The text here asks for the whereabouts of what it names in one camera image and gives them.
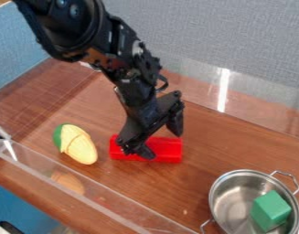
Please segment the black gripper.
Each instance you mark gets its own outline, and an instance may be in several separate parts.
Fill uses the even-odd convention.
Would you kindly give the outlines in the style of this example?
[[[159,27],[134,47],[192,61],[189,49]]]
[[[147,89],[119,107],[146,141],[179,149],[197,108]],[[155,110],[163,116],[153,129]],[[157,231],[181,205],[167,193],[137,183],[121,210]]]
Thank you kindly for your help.
[[[153,94],[145,104],[129,106],[119,90],[115,90],[127,118],[115,140],[126,155],[137,154],[153,160],[157,155],[146,145],[149,138],[166,126],[169,131],[181,137],[184,134],[184,109],[179,90],[158,97]]]

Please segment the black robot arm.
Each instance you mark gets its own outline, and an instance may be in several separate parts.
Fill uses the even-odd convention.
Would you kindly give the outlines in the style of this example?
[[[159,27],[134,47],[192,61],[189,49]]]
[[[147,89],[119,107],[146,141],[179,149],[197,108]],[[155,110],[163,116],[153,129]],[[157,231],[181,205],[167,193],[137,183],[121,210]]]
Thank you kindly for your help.
[[[161,59],[137,32],[109,13],[102,0],[12,1],[51,57],[89,63],[114,83],[127,115],[117,144],[125,154],[154,159],[146,141],[162,127],[182,135],[185,104],[178,90],[165,93]]]

